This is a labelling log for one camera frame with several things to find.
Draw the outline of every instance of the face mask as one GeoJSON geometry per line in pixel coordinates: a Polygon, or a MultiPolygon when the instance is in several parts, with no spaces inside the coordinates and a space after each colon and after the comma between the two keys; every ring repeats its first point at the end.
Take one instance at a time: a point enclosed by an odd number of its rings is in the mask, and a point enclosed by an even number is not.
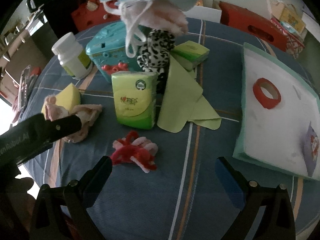
{"type": "MultiPolygon", "coordinates": [[[[138,46],[146,42],[146,36],[139,30],[138,26],[142,17],[152,6],[154,0],[118,0],[118,9],[110,8],[106,2],[110,0],[100,0],[108,13],[120,15],[121,20],[125,23],[127,34],[125,40],[125,51],[128,57],[135,57],[138,46]]],[[[168,0],[170,3],[178,7],[181,11],[190,10],[198,0],[168,0]]]]}

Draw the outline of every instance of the purple card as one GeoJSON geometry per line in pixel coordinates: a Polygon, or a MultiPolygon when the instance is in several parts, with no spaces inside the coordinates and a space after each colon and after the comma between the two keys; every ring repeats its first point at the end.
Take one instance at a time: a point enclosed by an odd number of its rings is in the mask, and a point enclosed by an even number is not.
{"type": "Polygon", "coordinates": [[[308,176],[312,177],[313,172],[317,165],[318,158],[318,149],[319,149],[319,138],[311,127],[311,122],[309,124],[308,132],[304,141],[303,147],[303,157],[304,162],[307,166],[308,176]]]}

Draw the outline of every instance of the table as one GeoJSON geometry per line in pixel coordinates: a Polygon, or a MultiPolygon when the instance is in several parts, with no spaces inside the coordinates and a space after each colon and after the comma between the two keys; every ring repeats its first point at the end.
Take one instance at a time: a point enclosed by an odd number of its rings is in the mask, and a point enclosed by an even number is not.
{"type": "MultiPolygon", "coordinates": [[[[218,181],[214,163],[225,156],[247,180],[265,187],[287,186],[296,219],[297,235],[319,218],[317,195],[320,183],[304,181],[232,158],[241,127],[242,44],[250,43],[284,62],[312,87],[310,74],[290,55],[247,33],[213,22],[188,19],[189,33],[177,38],[177,44],[192,40],[210,49],[208,59],[197,68],[198,82],[205,98],[223,118],[218,130],[187,123],[173,134],[154,127],[139,130],[159,146],[157,171],[145,174],[138,166],[121,164],[113,172],[95,205],[88,209],[92,220],[107,239],[220,239],[239,210],[234,208],[218,181]]],[[[102,28],[95,26],[76,35],[85,46],[102,28]]],[[[22,119],[39,113],[45,96],[56,94],[71,79],[60,67],[57,57],[46,66],[32,92],[22,119]]],[[[100,72],[82,95],[82,104],[102,104],[103,113],[79,144],[66,144],[61,153],[55,185],[64,186],[80,179],[103,155],[113,153],[112,142],[131,129],[116,122],[112,87],[100,72]]],[[[26,163],[38,185],[52,179],[53,150],[26,163]]],[[[258,217],[262,217],[263,208],[258,217]]],[[[252,239],[256,220],[248,239],[252,239]]]]}

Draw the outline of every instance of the red tape roll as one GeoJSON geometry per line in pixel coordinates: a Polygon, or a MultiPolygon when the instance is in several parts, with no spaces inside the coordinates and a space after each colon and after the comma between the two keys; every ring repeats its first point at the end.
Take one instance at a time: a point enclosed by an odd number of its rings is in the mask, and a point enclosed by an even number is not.
{"type": "Polygon", "coordinates": [[[259,103],[266,109],[272,109],[276,107],[281,101],[281,95],[279,90],[268,79],[259,78],[252,87],[253,93],[259,103]],[[261,88],[266,89],[273,98],[268,98],[261,88]]]}

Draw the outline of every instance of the leopard print fabric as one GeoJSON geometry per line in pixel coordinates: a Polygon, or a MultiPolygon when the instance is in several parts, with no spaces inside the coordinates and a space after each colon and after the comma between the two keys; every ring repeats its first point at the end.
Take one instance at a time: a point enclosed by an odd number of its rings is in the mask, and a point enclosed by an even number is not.
{"type": "Polygon", "coordinates": [[[170,63],[170,50],[175,46],[175,37],[169,31],[153,29],[147,42],[140,47],[137,57],[143,72],[157,72],[157,92],[164,93],[170,63]]]}

